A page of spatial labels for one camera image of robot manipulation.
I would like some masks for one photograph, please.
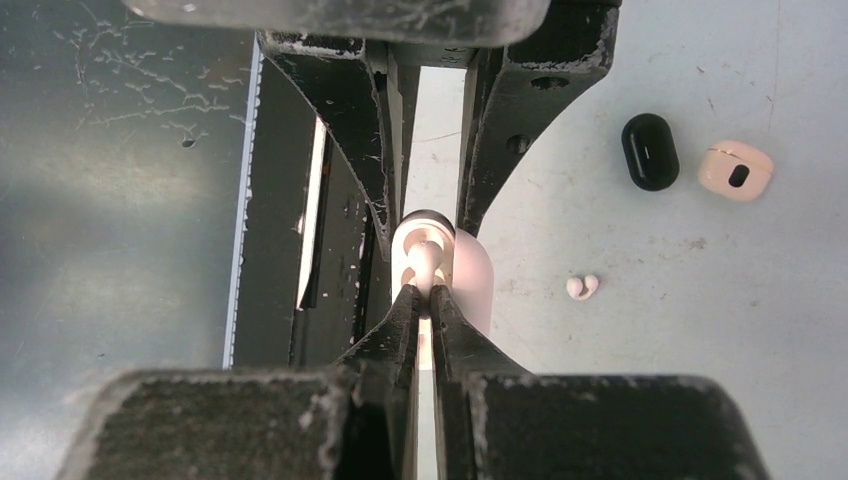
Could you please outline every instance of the serrated edge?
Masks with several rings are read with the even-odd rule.
[[[247,110],[244,121],[244,146],[241,157],[241,175],[239,178],[239,196],[236,207],[236,225],[233,238],[233,263],[230,273],[230,292],[227,301],[227,327],[224,333],[225,370],[233,366],[233,353],[236,341],[236,316],[238,310],[239,282],[244,251],[244,232],[247,231],[247,204],[252,196],[250,190],[250,168],[253,163],[253,139],[256,135],[256,115],[259,111],[259,88],[262,80],[262,54],[256,35],[253,37],[250,82],[247,91]]]

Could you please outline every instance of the white surface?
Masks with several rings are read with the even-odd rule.
[[[536,142],[483,222],[491,338],[536,372],[710,376],[775,478],[843,478],[846,25],[841,0],[625,2],[612,72]],[[459,131],[461,75],[422,78],[408,194],[449,217],[459,138],[420,140]],[[620,143],[643,112],[668,120],[680,156],[659,193],[631,183]],[[774,160],[751,203],[698,183],[722,139]],[[565,282],[587,273],[603,288],[574,302]]]

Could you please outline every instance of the black rubber grommet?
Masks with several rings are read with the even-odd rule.
[[[659,115],[643,113],[630,119],[621,132],[621,144],[630,178],[637,187],[656,192],[677,180],[680,162],[671,127]]]

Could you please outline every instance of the white plastic fragment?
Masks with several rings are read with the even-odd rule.
[[[586,275],[584,279],[580,277],[571,277],[565,283],[565,289],[568,291],[568,296],[579,301],[583,301],[591,297],[600,285],[598,277],[594,275]]]

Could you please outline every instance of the screw hole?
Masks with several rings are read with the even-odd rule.
[[[515,155],[523,155],[530,150],[530,137],[527,135],[513,135],[506,141],[506,149]]]
[[[539,77],[530,80],[530,85],[536,90],[551,90],[568,85],[568,80],[559,77]]]

